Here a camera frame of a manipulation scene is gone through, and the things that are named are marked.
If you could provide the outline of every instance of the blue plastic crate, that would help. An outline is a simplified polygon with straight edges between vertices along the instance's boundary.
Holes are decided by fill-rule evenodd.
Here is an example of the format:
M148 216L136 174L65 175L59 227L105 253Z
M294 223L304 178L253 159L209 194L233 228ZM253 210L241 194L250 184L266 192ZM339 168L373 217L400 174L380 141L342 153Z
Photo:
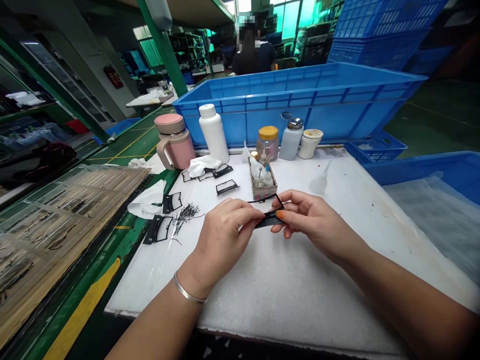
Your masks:
M425 29L448 0L345 0L335 38L368 38Z
M430 75L450 55L454 46L417 50L403 71L414 74Z
M371 158L369 158L367 154L365 154L363 151L361 151L358 147L351 144L350 142L345 142L343 146L350 153L350 155L352 155L355 160L357 160L360 164L363 165L374 162Z
M480 153L448 152L436 155L373 162L364 165L368 173L382 186L427 178L441 172L441 179L480 205Z
M386 131L368 140L353 141L352 145L374 162L393 160L409 148Z
M208 80L173 103L190 130L193 145L206 147L199 107L214 104L227 145L250 146L261 127L278 128L280 140L290 111L322 141L361 140L380 132L425 81L425 76L336 62Z
M117 125L115 126L112 126L111 128L108 128L105 130L105 132L112 136L114 133L116 135L120 134L121 132L123 132L124 130L128 129L129 127L131 127L133 124L136 124L138 123L139 121L141 120L140 117L132 117L132 118L129 118L129 119L125 119L123 120L122 122L119 122ZM93 140L96 141L96 143L98 145L102 145L104 142L102 140L100 140L97 136L92 136L91 137Z
M401 71L430 29L367 38L333 38L327 63L345 62Z

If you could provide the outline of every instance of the fire alarm box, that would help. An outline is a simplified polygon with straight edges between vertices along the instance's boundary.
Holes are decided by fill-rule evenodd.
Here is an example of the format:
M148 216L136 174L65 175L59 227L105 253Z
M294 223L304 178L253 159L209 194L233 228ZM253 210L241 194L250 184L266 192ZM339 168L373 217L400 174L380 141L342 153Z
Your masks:
M103 68L103 71L105 72L108 80L110 80L111 84L115 89L120 89L124 87L124 83L122 82L119 73L112 65L105 66Z

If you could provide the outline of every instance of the yellow lid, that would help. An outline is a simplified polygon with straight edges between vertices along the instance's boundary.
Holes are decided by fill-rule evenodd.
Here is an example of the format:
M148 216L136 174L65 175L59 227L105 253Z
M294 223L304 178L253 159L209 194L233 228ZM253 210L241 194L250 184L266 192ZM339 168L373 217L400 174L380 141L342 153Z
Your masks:
M279 130L275 126L264 126L258 130L258 137L262 140L274 140L279 136Z

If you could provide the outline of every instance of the glass jar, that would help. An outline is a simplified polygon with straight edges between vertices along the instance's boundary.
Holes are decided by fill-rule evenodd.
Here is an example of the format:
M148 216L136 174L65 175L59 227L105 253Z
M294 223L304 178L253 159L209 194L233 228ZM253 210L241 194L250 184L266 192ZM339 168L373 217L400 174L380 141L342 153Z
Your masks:
M279 156L279 130L275 126L264 126L258 130L258 139L256 141L256 151L258 156L262 156L265 149L265 155L270 155L270 161L274 161Z

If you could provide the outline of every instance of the white work table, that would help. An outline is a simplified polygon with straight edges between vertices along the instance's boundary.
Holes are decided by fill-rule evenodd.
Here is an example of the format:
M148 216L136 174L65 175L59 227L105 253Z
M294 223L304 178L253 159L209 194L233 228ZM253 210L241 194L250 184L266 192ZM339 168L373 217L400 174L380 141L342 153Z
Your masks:
M343 148L317 150L310 160L276 160L278 193L307 193L311 179L333 158L324 199L376 251L463 304L475 308L479 288L447 260L378 183ZM252 201L248 164L231 155L233 172L218 179L182 175L170 194L207 213L226 198ZM240 187L217 196L215 186ZM108 302L107 313L136 317L195 248L204 218L192 219L172 240L141 244ZM215 287L197 327L212 332L368 358L405 357L401 341L355 283L308 240L285 240L256 229L238 263Z

